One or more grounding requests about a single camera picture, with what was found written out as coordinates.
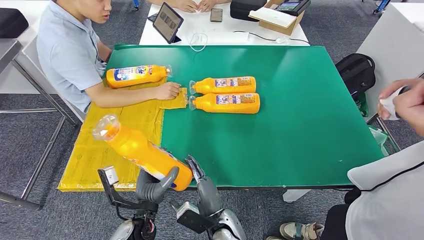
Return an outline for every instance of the light blue shirt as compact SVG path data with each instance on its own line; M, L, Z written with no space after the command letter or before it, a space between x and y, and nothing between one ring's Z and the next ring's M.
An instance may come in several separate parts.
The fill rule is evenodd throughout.
M41 68L53 87L84 113L91 103L85 90L101 83L105 71L99 41L91 20L81 23L53 1L41 16L37 37Z

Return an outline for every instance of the yellow plastic sheet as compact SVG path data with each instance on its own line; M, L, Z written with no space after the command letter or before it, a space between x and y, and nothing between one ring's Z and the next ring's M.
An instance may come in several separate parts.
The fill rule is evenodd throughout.
M160 82L144 83L129 88L156 87L164 82L166 78ZM97 170L114 166L119 178L119 182L114 185L115 189L134 191L139 167L118 155L106 142L95 140L92 136L93 128L104 115L116 114L123 125L142 131L152 143L160 145L164 117L162 108L185 108L187 100L184 99L187 99L186 88L182 88L174 100L149 100L118 108L100 108L92 103L57 189L62 192L101 192L104 189Z

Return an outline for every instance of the cardboard box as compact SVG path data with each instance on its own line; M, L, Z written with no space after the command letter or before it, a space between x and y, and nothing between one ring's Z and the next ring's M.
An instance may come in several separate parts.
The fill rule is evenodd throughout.
M268 1L268 3L267 4L265 4L265 6L263 6L264 8L270 8L273 4L276 4L276 5L278 5L278 4L280 4L282 1L281 0L270 0L270 1ZM279 33L282 33L282 34L285 34L285 35L288 35L288 36L291 36L292 35L292 33L293 33L293 30L299 25L299 23L301 22L301 20L302 20L302 18L303 18L303 16L304 16L304 13L305 13L305 11L303 11L301 14L299 14L299 16L297 16L295 19L294 19L294 21L291 23L291 24L289 24L288 26L282 26L282 25L278 25L278 24L275 24L275 23L272 23L272 22L269 22L269 21L266 21L266 20L264 20L264 19L261 19L261 18L259 18L259 17L255 17L255 16L251 16L250 14L249 14L249 17L250 18L253 18L253 19L257 19L257 20L259 20L259 26L261 26L261 27L263 27L263 28L266 28L266 29L269 29L269 30L272 30L272 31L276 31L276 32L279 32Z

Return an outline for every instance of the orange bottle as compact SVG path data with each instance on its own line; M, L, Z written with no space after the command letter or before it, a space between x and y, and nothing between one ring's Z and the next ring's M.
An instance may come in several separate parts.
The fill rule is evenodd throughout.
M157 82L162 78L171 76L172 69L170 65L145 65L112 68L106 72L107 83L114 89L147 82Z
M256 114L261 100L257 93L214 94L190 96L191 110L202 109L209 113Z
M141 131L123 126L114 114L102 117L93 129L93 136L107 142L119 155L134 162L158 180L163 179L172 167L179 167L178 176L171 185L176 191L183 191L192 181L193 173L190 168L151 143Z
M253 76L228 78L208 77L202 81L190 81L190 93L200 94L234 94L256 92L256 79Z

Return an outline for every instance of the white shirt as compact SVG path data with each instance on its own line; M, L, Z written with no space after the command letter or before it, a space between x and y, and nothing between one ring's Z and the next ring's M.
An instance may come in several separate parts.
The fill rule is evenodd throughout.
M369 190L403 170L424 162L424 141L376 162L351 169L347 176ZM349 240L424 239L424 165L372 192L362 192L346 216Z
M89 19L80 22L53 1L41 16L37 37L41 68L53 87L82 112L91 103L85 89L102 82L106 66L98 59L99 41Z

